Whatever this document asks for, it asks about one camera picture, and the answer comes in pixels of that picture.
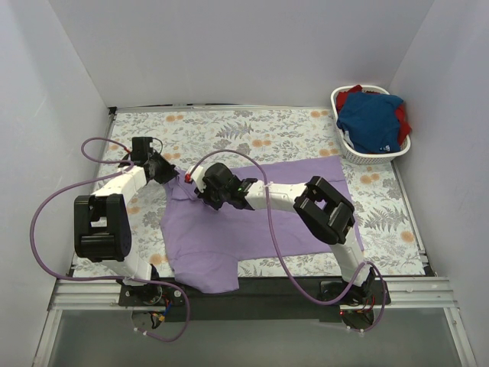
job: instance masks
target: purple shirt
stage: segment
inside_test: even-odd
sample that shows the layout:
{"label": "purple shirt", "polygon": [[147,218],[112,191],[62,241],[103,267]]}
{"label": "purple shirt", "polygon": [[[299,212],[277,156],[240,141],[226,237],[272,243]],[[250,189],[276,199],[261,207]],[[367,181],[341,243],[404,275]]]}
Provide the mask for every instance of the purple shirt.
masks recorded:
{"label": "purple shirt", "polygon": [[[351,200],[339,157],[264,164],[269,181],[300,184],[313,176],[324,177]],[[255,166],[233,168],[240,179],[256,177]],[[175,279],[204,293],[238,289],[238,261],[277,257],[268,229],[267,211],[237,210],[225,203],[214,210],[196,198],[195,186],[179,175],[165,185],[167,208],[161,231]],[[297,213],[273,211],[274,229],[283,256],[331,252],[316,239]],[[362,250],[360,232],[355,232]]]}

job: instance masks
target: white enclosure wall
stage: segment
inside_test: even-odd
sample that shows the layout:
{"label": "white enclosure wall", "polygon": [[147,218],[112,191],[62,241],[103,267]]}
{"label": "white enclosure wall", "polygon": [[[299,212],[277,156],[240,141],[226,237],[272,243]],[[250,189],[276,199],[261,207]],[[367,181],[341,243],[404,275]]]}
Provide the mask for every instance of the white enclosure wall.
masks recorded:
{"label": "white enclosure wall", "polygon": [[489,365],[488,19],[486,0],[436,0],[390,85],[407,101],[413,126],[403,180],[479,365]]}
{"label": "white enclosure wall", "polygon": [[[32,363],[54,284],[31,254],[31,217],[55,189],[93,177],[79,146],[108,116],[47,0],[0,2],[0,47],[0,365],[17,367]],[[73,200],[87,190],[55,200],[37,227],[41,255],[60,272],[73,255]]]}
{"label": "white enclosure wall", "polygon": [[323,106],[388,86],[432,0],[50,0],[107,106]]}

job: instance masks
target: floral pattern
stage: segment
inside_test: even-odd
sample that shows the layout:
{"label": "floral pattern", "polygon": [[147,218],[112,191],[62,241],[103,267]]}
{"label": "floral pattern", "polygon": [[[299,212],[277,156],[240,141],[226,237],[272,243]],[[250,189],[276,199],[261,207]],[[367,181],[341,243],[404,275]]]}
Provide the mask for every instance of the floral pattern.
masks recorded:
{"label": "floral pattern", "polygon": [[[277,109],[236,111],[119,113],[112,139],[131,146],[133,136],[161,139],[154,147],[178,168],[186,170],[203,155],[216,149],[235,149],[262,163],[296,161],[341,154],[334,121],[328,110]],[[108,145],[106,160],[118,160],[124,151]],[[217,154],[207,164],[221,161],[229,167],[249,165],[233,154]],[[391,164],[362,166],[342,159],[343,171],[356,211],[365,257],[384,274],[424,274],[410,218]],[[115,165],[103,164],[99,176],[112,173]],[[151,181],[128,204],[132,243],[139,255],[153,263],[160,276],[173,272],[165,254],[160,219],[166,196],[163,187]],[[339,275],[332,254],[290,256],[286,263],[295,275]],[[75,258],[74,276],[111,274],[100,264]],[[284,276],[276,258],[240,261],[242,277]]]}

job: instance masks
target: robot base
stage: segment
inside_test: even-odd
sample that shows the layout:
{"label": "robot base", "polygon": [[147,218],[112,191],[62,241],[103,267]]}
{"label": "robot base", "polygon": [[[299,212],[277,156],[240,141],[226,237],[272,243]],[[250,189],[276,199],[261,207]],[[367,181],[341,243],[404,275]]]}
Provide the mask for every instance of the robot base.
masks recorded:
{"label": "robot base", "polygon": [[[239,289],[222,294],[204,294],[175,282],[172,278],[162,281],[177,284],[184,289],[192,303],[192,320],[319,320],[326,323],[341,323],[339,305],[322,307],[304,298],[290,283],[288,278],[239,278]],[[341,287],[341,278],[298,277],[296,280],[309,294],[323,297],[329,287]],[[377,304],[382,300],[382,284],[374,281],[372,295]],[[166,322],[183,322],[185,307],[180,292],[163,287],[163,293],[172,302]],[[148,307],[133,292],[132,287],[123,285],[119,297],[119,306]],[[390,298],[387,291],[387,304]],[[153,305],[155,309],[165,306],[164,301]]]}

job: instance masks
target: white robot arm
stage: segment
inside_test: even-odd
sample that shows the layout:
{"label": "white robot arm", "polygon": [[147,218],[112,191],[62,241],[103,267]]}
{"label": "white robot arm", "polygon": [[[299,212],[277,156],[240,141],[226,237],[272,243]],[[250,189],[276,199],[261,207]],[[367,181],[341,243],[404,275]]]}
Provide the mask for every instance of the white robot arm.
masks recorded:
{"label": "white robot arm", "polygon": [[[266,209],[265,184],[262,180],[237,178],[224,164],[209,168],[191,167],[186,182],[195,182],[196,193],[204,203],[219,209],[229,203],[237,209]],[[311,233],[330,245],[342,272],[342,279],[349,282],[364,256],[355,238],[353,225],[354,207],[333,186],[321,177],[313,177],[308,183],[268,185],[272,209],[298,213]],[[316,202],[324,200],[319,208]],[[364,266],[353,284],[368,287],[373,280],[370,267]]]}
{"label": "white robot arm", "polygon": [[[74,206],[76,254],[101,262],[126,277],[123,281],[126,285],[151,289],[141,293],[141,298],[149,303],[159,290],[131,279],[155,280],[159,276],[156,268],[140,258],[131,246],[126,205],[149,180],[163,184],[178,175],[175,166],[151,148],[150,142],[151,138],[133,138],[131,160],[134,167],[91,195],[78,196]],[[223,203],[236,209],[267,207],[264,182],[254,178],[240,180],[224,164],[191,168],[185,181],[195,182],[197,196],[214,209],[219,209]],[[268,188],[272,209],[297,213],[317,239],[330,245],[343,281],[351,281],[364,261],[353,229],[355,209],[352,204],[321,177],[292,185],[270,183]],[[316,205],[323,200],[326,202],[323,208]],[[374,272],[364,266],[353,282],[355,298],[366,297],[373,281]]]}

